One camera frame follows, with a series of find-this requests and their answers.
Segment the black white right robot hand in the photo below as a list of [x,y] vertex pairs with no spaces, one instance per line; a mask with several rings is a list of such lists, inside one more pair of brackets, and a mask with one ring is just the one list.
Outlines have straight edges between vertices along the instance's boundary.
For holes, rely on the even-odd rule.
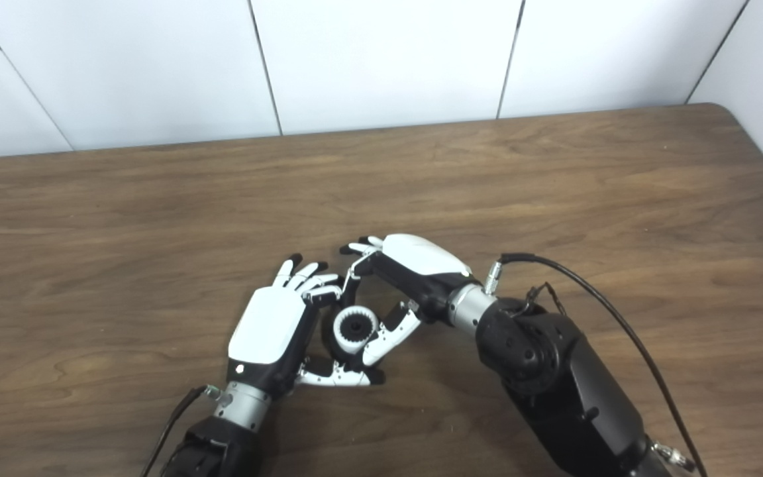
[[401,292],[366,344],[349,360],[356,370],[372,368],[423,323],[453,326],[453,299],[478,281],[454,254],[416,235],[361,237],[340,248],[343,256],[356,256],[343,284],[342,304],[354,305],[362,278],[375,276]]

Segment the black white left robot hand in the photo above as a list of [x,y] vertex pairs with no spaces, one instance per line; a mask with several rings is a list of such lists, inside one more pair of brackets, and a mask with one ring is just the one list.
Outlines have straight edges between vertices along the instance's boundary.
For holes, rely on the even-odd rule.
[[343,279],[326,262],[302,264],[292,254],[272,284],[252,293],[228,345],[227,382],[250,386],[276,401],[307,386],[381,386],[381,370],[308,353],[321,310],[342,295]]

